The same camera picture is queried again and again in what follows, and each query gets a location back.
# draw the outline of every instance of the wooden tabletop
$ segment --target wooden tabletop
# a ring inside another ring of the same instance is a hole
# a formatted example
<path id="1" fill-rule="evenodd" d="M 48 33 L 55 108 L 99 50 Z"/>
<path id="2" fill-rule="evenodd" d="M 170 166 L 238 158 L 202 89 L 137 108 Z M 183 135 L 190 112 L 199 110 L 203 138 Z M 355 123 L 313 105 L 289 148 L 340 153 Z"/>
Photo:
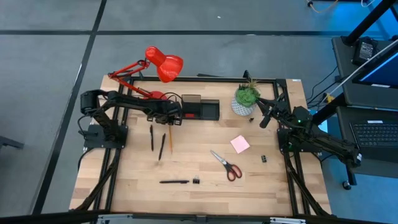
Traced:
<path id="1" fill-rule="evenodd" d="M 291 106 L 305 106 L 300 80 L 287 80 Z M 111 210 L 113 212 L 147 212 L 211 215 L 282 215 L 292 214 L 284 158 L 278 150 L 277 122 L 272 119 L 266 129 L 259 123 L 262 115 L 256 108 L 252 115 L 236 115 L 231 100 L 238 83 L 209 82 L 135 82 L 146 90 L 199 94 L 202 99 L 220 100 L 219 121 L 183 120 L 172 126 L 173 152 L 169 148 L 169 127 L 146 121 L 140 111 L 129 110 L 129 133 L 122 150 Z M 101 89 L 118 89 L 119 84 L 104 77 Z M 259 85 L 262 98 L 273 99 L 271 84 Z M 149 126 L 154 129 L 154 152 L 150 149 Z M 162 159 L 158 161 L 162 135 L 166 140 Z M 230 140 L 242 135 L 250 148 L 237 154 Z M 230 182 L 223 165 L 210 153 L 215 151 L 243 172 Z M 81 162 L 70 208 L 79 206 L 98 181 L 104 149 L 95 149 Z M 267 162 L 261 161 L 266 155 Z M 315 199 L 328 212 L 330 206 L 319 161 L 310 153 L 300 153 L 305 183 Z M 192 184 L 194 176 L 200 184 Z M 187 179 L 188 184 L 160 184 L 160 180 Z M 104 188 L 101 208 L 108 187 Z M 302 204 L 296 188 L 299 210 Z"/>

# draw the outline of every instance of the white plant pot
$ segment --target white plant pot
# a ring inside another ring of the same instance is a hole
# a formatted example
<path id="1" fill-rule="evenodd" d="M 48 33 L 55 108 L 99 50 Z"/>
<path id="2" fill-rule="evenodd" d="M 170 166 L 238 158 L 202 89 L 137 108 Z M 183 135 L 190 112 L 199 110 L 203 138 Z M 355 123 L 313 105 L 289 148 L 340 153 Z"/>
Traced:
<path id="1" fill-rule="evenodd" d="M 251 113 L 253 113 L 254 108 L 256 107 L 256 104 L 253 104 L 251 107 L 245 107 L 241 104 L 239 104 L 236 101 L 236 92 L 235 92 L 235 97 L 232 99 L 232 110 L 237 114 L 241 116 L 249 116 Z"/>

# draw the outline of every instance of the red desk lamp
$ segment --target red desk lamp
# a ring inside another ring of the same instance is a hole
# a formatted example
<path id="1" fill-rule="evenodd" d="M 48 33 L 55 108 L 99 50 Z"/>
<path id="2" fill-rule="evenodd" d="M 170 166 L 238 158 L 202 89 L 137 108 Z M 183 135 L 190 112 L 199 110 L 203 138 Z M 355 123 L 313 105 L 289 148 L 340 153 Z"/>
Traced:
<path id="1" fill-rule="evenodd" d="M 137 72 L 139 72 L 140 76 L 142 76 L 141 71 L 148 68 L 150 63 L 152 62 L 157 67 L 157 76 L 159 77 L 159 79 L 164 83 L 168 83 L 173 81 L 180 74 L 183 67 L 183 60 L 182 58 L 175 55 L 164 55 L 158 48 L 153 46 L 150 46 L 146 49 L 145 57 L 145 60 L 139 60 L 138 62 L 128 65 L 116 72 L 109 73 L 108 77 L 140 93 L 146 98 L 166 99 L 162 92 L 148 92 L 143 89 L 136 88 L 133 85 L 128 84 L 128 82 L 124 81 L 123 78 L 130 77 L 132 74 Z M 135 70 L 132 69 L 138 65 L 140 66 L 139 68 Z"/>

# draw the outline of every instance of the gray carpet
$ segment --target gray carpet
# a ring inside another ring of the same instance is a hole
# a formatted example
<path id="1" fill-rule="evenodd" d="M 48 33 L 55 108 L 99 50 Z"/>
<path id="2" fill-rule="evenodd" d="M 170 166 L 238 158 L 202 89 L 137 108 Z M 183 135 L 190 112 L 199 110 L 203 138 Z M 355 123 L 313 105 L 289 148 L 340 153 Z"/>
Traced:
<path id="1" fill-rule="evenodd" d="M 91 30 L 100 2 L 0 0 L 0 30 Z M 329 4 L 316 2 L 319 9 Z M 291 0 L 108 0 L 99 29 L 349 32 L 368 13 L 369 9 L 352 2 L 317 14 L 304 2 Z M 389 35 L 397 32 L 391 12 L 380 23 Z M 378 38 L 383 35 L 380 30 L 380 24 L 369 29 Z M 0 152 L 2 217 L 30 212 L 87 41 L 87 35 L 0 35 L 0 135 L 25 143 L 21 151 L 4 147 Z M 148 45 L 184 58 L 183 76 L 241 77 L 247 69 L 254 77 L 302 79 L 307 97 L 312 86 L 336 66 L 330 36 L 97 35 L 80 93 L 98 88 L 104 74 L 141 59 Z M 154 68 L 144 75 L 155 75 Z M 333 75 L 315 92 L 332 81 Z M 68 209 L 83 145 L 77 134 L 78 117 L 76 101 L 45 213 Z M 82 124 L 87 127 L 88 120 Z M 345 171 L 337 160 L 325 161 L 323 171 L 335 215 L 398 222 L 391 212 L 397 210 L 396 179 L 359 175 L 359 185 L 345 191 L 341 188 Z M 370 196 L 370 191 L 377 196 Z"/>

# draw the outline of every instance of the black cable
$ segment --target black cable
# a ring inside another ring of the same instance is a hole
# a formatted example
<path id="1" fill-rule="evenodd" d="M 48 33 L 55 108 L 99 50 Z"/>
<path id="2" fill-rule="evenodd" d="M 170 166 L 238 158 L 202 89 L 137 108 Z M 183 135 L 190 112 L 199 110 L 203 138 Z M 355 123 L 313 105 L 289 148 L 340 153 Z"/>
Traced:
<path id="1" fill-rule="evenodd" d="M 327 75 L 322 81 L 318 82 L 317 84 L 315 84 L 315 85 L 312 87 L 311 96 L 310 96 L 309 98 L 305 99 L 306 101 L 312 98 L 312 96 L 313 96 L 313 91 L 314 91 L 315 87 L 317 87 L 319 84 L 321 84 L 321 83 L 322 83 L 323 81 L 325 81 L 327 78 L 329 78 L 329 76 L 331 76 L 331 74 L 333 74 L 333 73 L 336 71 L 336 69 L 337 69 L 337 66 L 336 66 L 335 69 L 333 69 L 333 71 L 332 71 L 331 73 L 329 73 L 329 75 Z"/>
<path id="2" fill-rule="evenodd" d="M 77 125 L 79 126 L 79 129 L 80 129 L 80 134 L 83 136 L 83 138 L 84 139 L 86 139 L 86 134 L 85 134 L 85 132 L 83 131 L 83 128 L 81 128 L 81 125 L 80 125 L 80 120 L 82 120 L 83 118 L 85 118 L 85 117 L 88 117 L 89 115 L 83 115 L 83 116 L 81 116 L 78 120 L 77 120 Z"/>
<path id="3" fill-rule="evenodd" d="M 279 151 L 279 152 L 280 152 L 280 154 L 281 154 L 282 156 L 284 155 L 282 151 Z M 293 152 L 293 155 L 289 156 L 289 158 L 291 158 L 291 157 L 294 157 L 294 152 Z"/>
<path id="4" fill-rule="evenodd" d="M 326 87 L 324 90 L 322 90 L 320 93 L 318 93 L 316 96 L 314 96 L 312 98 L 311 101 L 309 101 L 307 104 L 309 105 L 313 100 L 315 100 L 319 95 L 321 95 L 322 93 L 324 93 L 325 91 L 327 91 L 327 89 L 329 89 L 330 87 L 332 87 L 334 84 L 336 84 L 337 81 L 334 81 L 332 84 L 330 84 L 330 86 Z"/>
<path id="5" fill-rule="evenodd" d="M 173 96 L 175 97 L 175 100 L 174 100 L 174 101 L 177 102 L 177 96 L 176 96 L 176 95 L 171 95 L 171 96 L 169 96 L 167 99 L 169 100 L 169 99 L 170 99 L 171 97 L 173 97 Z"/>
<path id="6" fill-rule="evenodd" d="M 325 159 L 327 159 L 327 158 L 329 158 L 329 157 L 331 157 L 331 156 L 334 156 L 334 154 L 330 154 L 329 156 L 326 156 L 325 158 L 323 158 L 323 159 L 321 160 L 321 163 L 322 163 L 323 161 L 325 161 Z"/>
<path id="7" fill-rule="evenodd" d="M 91 150 L 93 150 L 94 148 L 87 148 L 87 150 L 80 156 L 80 158 L 79 158 L 79 162 L 77 163 L 77 171 L 79 171 L 79 169 L 80 169 L 80 163 L 81 163 L 81 160 L 83 159 L 83 157 L 87 154 L 87 153 L 89 153 Z"/>
<path id="8" fill-rule="evenodd" d="M 320 103 L 321 103 L 321 100 L 318 100 L 314 105 L 307 105 L 308 109 L 314 108 L 314 107 L 318 106 Z"/>
<path id="9" fill-rule="evenodd" d="M 180 95 L 178 95 L 178 94 L 176 94 L 176 93 L 173 93 L 173 92 L 163 93 L 163 95 L 160 96 L 159 99 L 161 99 L 161 98 L 162 98 L 163 96 L 165 96 L 166 94 L 174 94 L 174 95 L 178 96 L 178 97 L 182 100 L 182 97 L 181 97 Z"/>

